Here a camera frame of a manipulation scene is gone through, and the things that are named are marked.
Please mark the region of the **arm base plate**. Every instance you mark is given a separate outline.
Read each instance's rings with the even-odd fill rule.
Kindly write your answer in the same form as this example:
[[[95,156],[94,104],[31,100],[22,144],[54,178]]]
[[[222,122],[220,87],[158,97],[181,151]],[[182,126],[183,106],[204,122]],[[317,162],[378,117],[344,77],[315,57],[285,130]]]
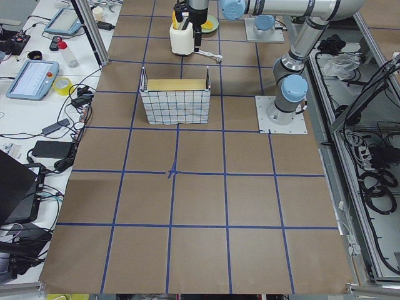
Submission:
[[[246,38],[253,43],[283,43],[283,30],[278,28],[278,20],[272,15],[246,17],[244,19]]]
[[[307,134],[307,127],[299,104],[294,112],[281,112],[275,106],[275,96],[256,96],[259,132],[264,134]]]

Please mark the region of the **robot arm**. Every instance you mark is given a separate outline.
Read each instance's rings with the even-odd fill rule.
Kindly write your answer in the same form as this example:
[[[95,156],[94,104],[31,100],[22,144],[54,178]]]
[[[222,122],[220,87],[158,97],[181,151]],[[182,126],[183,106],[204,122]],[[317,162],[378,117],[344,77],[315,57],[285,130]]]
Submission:
[[[273,34],[276,23],[276,18],[272,15],[258,15],[254,18],[253,31],[258,36]]]
[[[281,96],[283,79],[292,74],[301,75],[311,50],[329,23],[352,16],[363,5],[362,0],[221,1],[221,11],[229,20],[237,20],[246,14],[306,18],[288,53],[277,60],[273,69],[277,96]]]

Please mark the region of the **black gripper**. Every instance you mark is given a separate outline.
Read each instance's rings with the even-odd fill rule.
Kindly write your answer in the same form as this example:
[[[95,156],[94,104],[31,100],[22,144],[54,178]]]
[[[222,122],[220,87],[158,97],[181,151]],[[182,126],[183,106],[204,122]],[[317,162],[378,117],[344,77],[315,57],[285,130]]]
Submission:
[[[194,52],[198,53],[201,47],[202,31],[201,26],[207,21],[208,18],[208,8],[206,9],[193,9],[189,7],[187,9],[189,13],[190,22],[195,25],[193,27],[194,31]]]

